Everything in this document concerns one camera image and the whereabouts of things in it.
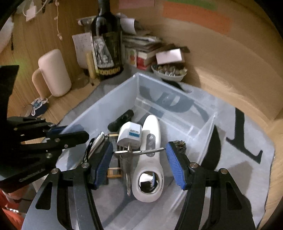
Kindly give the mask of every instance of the green sticky note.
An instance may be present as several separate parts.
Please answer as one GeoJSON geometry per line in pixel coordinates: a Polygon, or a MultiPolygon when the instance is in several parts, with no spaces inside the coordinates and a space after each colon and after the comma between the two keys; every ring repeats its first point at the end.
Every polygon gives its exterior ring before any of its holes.
{"type": "Polygon", "coordinates": [[[217,10],[217,5],[213,1],[207,1],[207,0],[168,0],[168,1],[199,6],[208,10],[217,10]]]}

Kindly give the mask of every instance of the blue gripper pad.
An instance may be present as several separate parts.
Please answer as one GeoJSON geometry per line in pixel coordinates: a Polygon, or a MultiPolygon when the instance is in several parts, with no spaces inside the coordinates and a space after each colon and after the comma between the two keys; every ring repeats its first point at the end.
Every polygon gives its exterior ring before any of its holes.
{"type": "Polygon", "coordinates": [[[179,185],[181,189],[187,190],[186,180],[189,175],[189,160],[187,156],[179,153],[172,141],[168,142],[166,145],[166,155],[176,184],[179,185]]]}
{"type": "Polygon", "coordinates": [[[112,155],[113,155],[113,144],[110,143],[107,148],[104,150],[104,155],[102,156],[96,171],[95,171],[95,182],[94,185],[98,188],[103,184],[105,180],[105,175],[107,173],[112,155]]]}

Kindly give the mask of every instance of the orange sticky note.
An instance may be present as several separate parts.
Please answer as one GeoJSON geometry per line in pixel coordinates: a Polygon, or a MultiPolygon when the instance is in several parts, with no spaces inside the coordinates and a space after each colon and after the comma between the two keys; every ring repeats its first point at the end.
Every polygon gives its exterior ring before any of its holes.
{"type": "Polygon", "coordinates": [[[119,9],[154,7],[155,0],[119,0],[119,9]]]}
{"type": "Polygon", "coordinates": [[[193,22],[225,35],[228,34],[231,27],[231,19],[217,11],[184,3],[165,1],[163,17],[193,22]]]}

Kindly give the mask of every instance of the stack of books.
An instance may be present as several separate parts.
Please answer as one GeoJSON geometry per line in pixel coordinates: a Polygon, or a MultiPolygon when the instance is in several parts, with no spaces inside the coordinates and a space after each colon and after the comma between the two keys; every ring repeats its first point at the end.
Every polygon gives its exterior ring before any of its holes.
{"type": "Polygon", "coordinates": [[[154,36],[123,35],[126,60],[137,69],[148,71],[156,64],[156,53],[174,48],[174,44],[165,45],[154,36]]]}

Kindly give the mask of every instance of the mug handle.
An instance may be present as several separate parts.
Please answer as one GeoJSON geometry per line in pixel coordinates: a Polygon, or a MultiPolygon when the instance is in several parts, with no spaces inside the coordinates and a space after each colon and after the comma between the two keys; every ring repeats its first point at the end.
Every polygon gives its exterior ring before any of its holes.
{"type": "Polygon", "coordinates": [[[33,72],[31,80],[41,99],[48,98],[51,96],[51,92],[43,78],[40,68],[33,72]]]}

